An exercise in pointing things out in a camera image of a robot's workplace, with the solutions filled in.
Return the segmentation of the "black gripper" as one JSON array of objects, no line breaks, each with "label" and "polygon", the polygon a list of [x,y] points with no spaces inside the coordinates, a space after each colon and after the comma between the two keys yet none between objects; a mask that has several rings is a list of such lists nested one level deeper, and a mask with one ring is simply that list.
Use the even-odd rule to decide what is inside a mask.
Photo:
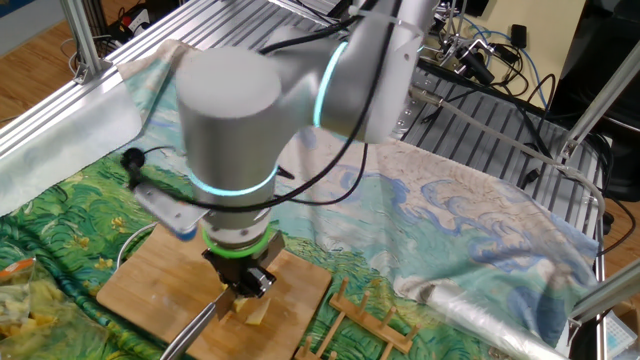
[{"label": "black gripper", "polygon": [[250,256],[223,258],[210,249],[202,253],[216,271],[222,284],[246,298],[261,298],[276,282],[276,277]]}]

